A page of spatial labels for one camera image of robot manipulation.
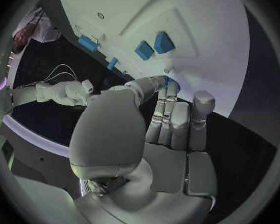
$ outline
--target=man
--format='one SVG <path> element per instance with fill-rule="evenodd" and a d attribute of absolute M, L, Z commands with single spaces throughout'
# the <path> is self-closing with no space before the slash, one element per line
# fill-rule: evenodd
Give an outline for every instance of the man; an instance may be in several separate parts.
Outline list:
<path fill-rule="evenodd" d="M 33 38 L 41 43 L 59 39 L 61 33 L 53 28 L 50 19 L 41 7 L 34 8 L 26 15 L 16 30 L 13 32 L 13 52 L 21 53 L 30 39 Z"/>

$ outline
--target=curved white surface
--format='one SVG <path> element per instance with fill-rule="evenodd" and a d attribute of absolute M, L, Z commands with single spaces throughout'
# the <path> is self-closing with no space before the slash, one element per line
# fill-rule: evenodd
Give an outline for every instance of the curved white surface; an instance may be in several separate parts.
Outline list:
<path fill-rule="evenodd" d="M 241 90 L 249 55 L 249 28 L 239 0 L 61 0 L 76 36 L 99 42 L 98 50 L 134 78 L 167 75 L 177 80 L 179 97 L 196 90 L 216 98 L 215 112 L 228 117 Z M 97 13 L 104 15 L 100 19 Z M 143 61 L 134 49 L 153 47 L 166 31 L 176 49 Z"/>
<path fill-rule="evenodd" d="M 63 146 L 59 143 L 53 142 L 49 139 L 46 139 L 31 130 L 27 129 L 19 122 L 17 122 L 14 118 L 9 115 L 4 116 L 3 119 L 4 124 L 9 127 L 13 132 L 15 132 L 18 136 L 25 139 L 26 141 L 34 144 L 35 146 L 42 148 L 48 152 L 63 156 L 69 157 L 69 148 Z"/>

